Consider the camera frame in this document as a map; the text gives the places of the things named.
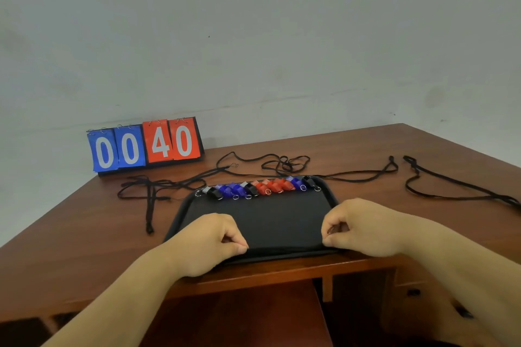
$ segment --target hand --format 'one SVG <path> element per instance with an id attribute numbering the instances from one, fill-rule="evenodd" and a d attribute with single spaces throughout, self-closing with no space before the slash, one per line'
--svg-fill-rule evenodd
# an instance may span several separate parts
<path id="1" fill-rule="evenodd" d="M 405 251 L 407 237 L 414 234 L 419 220 L 368 200 L 350 199 L 324 217 L 322 243 L 371 256 L 390 256 Z"/>
<path id="2" fill-rule="evenodd" d="M 228 214 L 206 214 L 162 244 L 179 277 L 196 277 L 232 256 L 244 254 L 248 244 Z"/>

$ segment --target person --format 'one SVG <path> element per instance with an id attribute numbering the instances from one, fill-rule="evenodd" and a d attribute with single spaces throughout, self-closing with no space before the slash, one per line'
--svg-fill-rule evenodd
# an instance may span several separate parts
<path id="1" fill-rule="evenodd" d="M 322 223 L 323 244 L 419 261 L 505 345 L 521 345 L 521 266 L 434 221 L 363 199 Z M 248 244 L 227 214 L 206 214 L 138 258 L 45 347 L 140 344 L 170 286 L 200 276 Z"/>

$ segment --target white digit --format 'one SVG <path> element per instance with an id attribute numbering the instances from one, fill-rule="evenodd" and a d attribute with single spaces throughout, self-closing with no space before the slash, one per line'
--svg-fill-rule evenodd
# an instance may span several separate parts
<path id="1" fill-rule="evenodd" d="M 108 161 L 105 162 L 103 159 L 103 154 L 101 153 L 101 145 L 104 144 L 107 147 L 107 153 L 108 153 Z M 114 162 L 114 151 L 112 149 L 112 145 L 110 144 L 110 141 L 106 137 L 98 137 L 96 139 L 96 155 L 98 157 L 98 162 L 100 163 L 100 166 L 104 169 L 107 169 L 112 165 L 112 162 Z"/>
<path id="2" fill-rule="evenodd" d="M 128 140 L 132 143 L 132 149 L 134 153 L 134 158 L 129 156 L 129 149 L 127 147 Z M 129 165 L 133 165 L 139 159 L 139 147 L 138 141 L 135 139 L 135 136 L 132 133 L 125 133 L 121 138 L 121 151 L 123 151 L 123 158 L 125 158 L 125 162 Z"/>
<path id="3" fill-rule="evenodd" d="M 183 151 L 183 146 L 181 144 L 181 132 L 185 132 L 186 135 L 186 151 Z M 181 154 L 181 156 L 188 156 L 192 152 L 192 136 L 190 135 L 190 131 L 184 125 L 181 125 L 176 130 L 176 142 L 177 142 L 177 151 Z"/>
<path id="4" fill-rule="evenodd" d="M 165 138 L 163 137 L 163 130 L 160 126 L 156 129 L 156 134 L 154 135 L 154 143 L 152 144 L 152 152 L 162 152 L 163 157 L 168 156 L 168 151 L 170 151 L 170 146 L 165 143 Z"/>

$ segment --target purple whistle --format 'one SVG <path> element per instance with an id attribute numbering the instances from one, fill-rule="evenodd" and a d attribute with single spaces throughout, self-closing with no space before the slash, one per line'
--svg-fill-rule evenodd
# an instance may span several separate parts
<path id="1" fill-rule="evenodd" d="M 219 190 L 219 192 L 222 193 L 225 198 L 233 198 L 235 200 L 237 200 L 239 198 L 239 195 L 233 193 L 231 188 L 226 185 L 217 184 L 215 186 L 215 188 L 217 188 Z"/>
<path id="2" fill-rule="evenodd" d="M 286 177 L 286 179 L 291 183 L 293 184 L 293 186 L 296 188 L 296 189 L 300 189 L 301 191 L 307 191 L 307 187 L 306 185 L 301 181 L 299 180 L 298 178 L 295 178 L 293 176 L 289 176 L 289 177 Z"/>
<path id="3" fill-rule="evenodd" d="M 252 196 L 249 193 L 246 192 L 244 187 L 240 186 L 239 184 L 235 184 L 234 182 L 232 182 L 231 184 L 228 184 L 228 186 L 231 188 L 231 191 L 235 195 L 242 196 L 243 198 L 246 198 L 246 199 L 251 199 L 252 198 Z"/>

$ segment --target red score card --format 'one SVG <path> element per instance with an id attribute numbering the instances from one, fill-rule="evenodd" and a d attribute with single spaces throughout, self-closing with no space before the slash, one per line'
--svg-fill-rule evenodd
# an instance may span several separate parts
<path id="1" fill-rule="evenodd" d="M 194 159 L 201 156 L 201 143 L 195 130 L 193 118 L 168 121 L 172 136 L 174 160 Z"/>
<path id="2" fill-rule="evenodd" d="M 143 135 L 150 163 L 174 159 L 166 120 L 143 122 Z"/>

